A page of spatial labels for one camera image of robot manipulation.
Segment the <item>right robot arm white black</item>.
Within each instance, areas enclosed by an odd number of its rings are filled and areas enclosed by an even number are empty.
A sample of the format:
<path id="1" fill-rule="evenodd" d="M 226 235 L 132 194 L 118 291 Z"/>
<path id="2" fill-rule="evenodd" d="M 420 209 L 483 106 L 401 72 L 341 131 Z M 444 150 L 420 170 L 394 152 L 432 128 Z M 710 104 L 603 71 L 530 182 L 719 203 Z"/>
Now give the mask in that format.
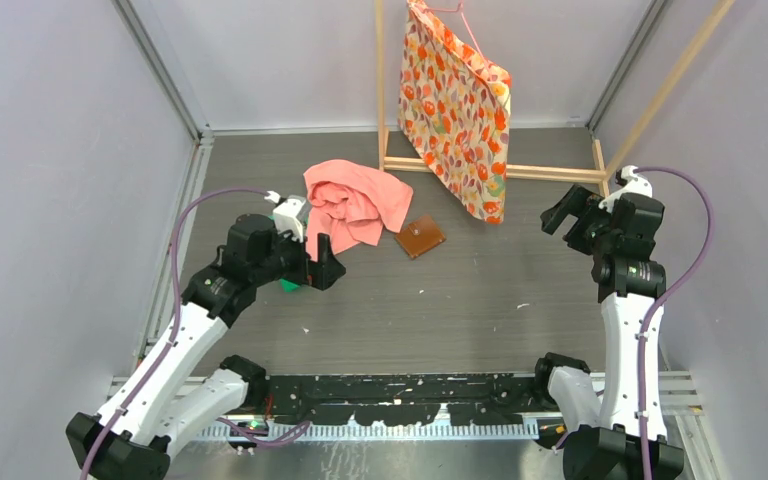
<path id="1" fill-rule="evenodd" d="M 684 450 L 668 440 L 658 387 L 666 273 L 651 254 L 663 214 L 651 196 L 605 199 L 575 184 L 540 216 L 548 234 L 574 217 L 563 239 L 593 260 L 606 335 L 601 392 L 584 361 L 556 353 L 538 360 L 530 385 L 537 406 L 562 414 L 566 431 L 555 447 L 566 479 L 676 479 L 685 470 Z"/>

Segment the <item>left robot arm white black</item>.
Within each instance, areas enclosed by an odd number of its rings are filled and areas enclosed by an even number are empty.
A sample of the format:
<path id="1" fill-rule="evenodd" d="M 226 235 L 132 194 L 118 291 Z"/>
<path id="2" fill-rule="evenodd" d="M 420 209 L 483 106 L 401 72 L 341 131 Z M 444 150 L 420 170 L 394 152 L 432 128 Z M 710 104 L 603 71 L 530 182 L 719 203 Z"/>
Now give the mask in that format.
<path id="1" fill-rule="evenodd" d="M 177 394 L 255 302 L 259 287 L 287 280 L 326 290 L 345 272 L 328 234 L 296 237 L 277 214 L 240 216 L 215 259 L 190 278 L 169 326 L 137 370 L 96 413 L 78 412 L 68 423 L 82 478 L 162 479 L 204 428 L 235 409 L 258 412 L 269 395 L 267 374 L 239 355 L 226 357 L 183 398 Z"/>

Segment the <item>brown leather card holder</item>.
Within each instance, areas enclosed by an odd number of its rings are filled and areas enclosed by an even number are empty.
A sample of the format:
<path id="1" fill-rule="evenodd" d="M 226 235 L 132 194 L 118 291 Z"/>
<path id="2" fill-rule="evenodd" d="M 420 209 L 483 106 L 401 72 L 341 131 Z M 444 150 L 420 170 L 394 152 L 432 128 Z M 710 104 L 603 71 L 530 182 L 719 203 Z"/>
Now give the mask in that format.
<path id="1" fill-rule="evenodd" d="M 446 236 L 434 219 L 422 215 L 409 222 L 395 240 L 411 260 L 418 258 L 446 241 Z"/>

